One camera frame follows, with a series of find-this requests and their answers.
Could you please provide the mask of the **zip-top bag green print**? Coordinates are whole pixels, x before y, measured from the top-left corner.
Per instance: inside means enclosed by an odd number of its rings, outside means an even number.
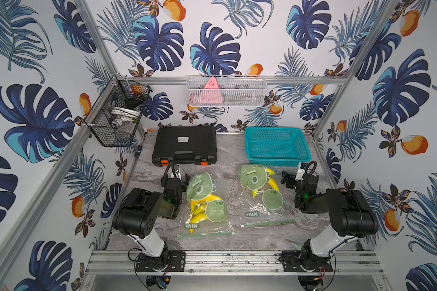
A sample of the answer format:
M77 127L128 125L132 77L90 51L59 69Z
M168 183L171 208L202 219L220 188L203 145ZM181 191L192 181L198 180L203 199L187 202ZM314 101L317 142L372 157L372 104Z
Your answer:
M237 166L234 179L227 186L232 225L239 229L257 229L294 224L294 213L289 207L288 197L281 190L276 191L265 185L256 197L252 196L248 185L257 166L263 165Z

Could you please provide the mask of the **yellow banana from bag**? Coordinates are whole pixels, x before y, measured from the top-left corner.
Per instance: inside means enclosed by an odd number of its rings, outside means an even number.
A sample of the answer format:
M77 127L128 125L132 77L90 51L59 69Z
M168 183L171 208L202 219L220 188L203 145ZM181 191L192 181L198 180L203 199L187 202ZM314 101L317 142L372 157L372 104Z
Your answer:
M275 174L274 170L266 166L257 166L254 172L251 174L249 180L248 188L251 190L252 196L256 197L258 192L265 186L268 185L273 190L279 191L279 186L273 178Z

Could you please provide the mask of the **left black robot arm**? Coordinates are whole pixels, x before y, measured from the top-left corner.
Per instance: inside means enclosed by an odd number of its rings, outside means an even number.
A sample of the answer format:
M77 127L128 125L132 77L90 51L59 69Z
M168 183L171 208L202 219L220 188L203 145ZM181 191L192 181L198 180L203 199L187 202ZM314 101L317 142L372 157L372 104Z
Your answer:
M168 248L154 225L158 217L177 218L188 181L189 176L179 165L168 165L161 177L162 191L132 189L115 211L112 228L137 243L143 255L163 259L168 254Z

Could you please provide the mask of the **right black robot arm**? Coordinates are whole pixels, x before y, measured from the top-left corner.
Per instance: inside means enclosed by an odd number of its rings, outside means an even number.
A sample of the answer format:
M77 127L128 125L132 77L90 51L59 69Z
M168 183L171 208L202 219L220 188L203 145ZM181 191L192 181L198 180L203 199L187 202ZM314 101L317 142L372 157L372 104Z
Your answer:
M295 207L304 214L328 214L330 224L318 236L307 240L298 257L301 260L326 259L345 243L377 233L379 223L364 195L351 186L327 189L317 193L319 177L304 173L296 175L283 171L280 183L295 191Z

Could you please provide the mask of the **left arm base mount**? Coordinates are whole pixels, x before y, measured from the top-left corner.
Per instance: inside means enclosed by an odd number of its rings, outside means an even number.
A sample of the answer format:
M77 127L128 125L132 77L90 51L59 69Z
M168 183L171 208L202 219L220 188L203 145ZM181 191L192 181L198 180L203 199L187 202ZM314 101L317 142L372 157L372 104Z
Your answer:
M140 254L134 262L136 272L183 272L186 263L186 252L167 250L155 258Z

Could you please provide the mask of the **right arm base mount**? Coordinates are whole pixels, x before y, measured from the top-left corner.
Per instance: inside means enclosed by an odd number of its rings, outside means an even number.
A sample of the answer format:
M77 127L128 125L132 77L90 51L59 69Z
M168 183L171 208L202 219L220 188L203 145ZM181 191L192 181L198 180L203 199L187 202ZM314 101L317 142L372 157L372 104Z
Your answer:
M310 251L283 251L279 257L284 272L324 273L332 272L330 257L318 257Z

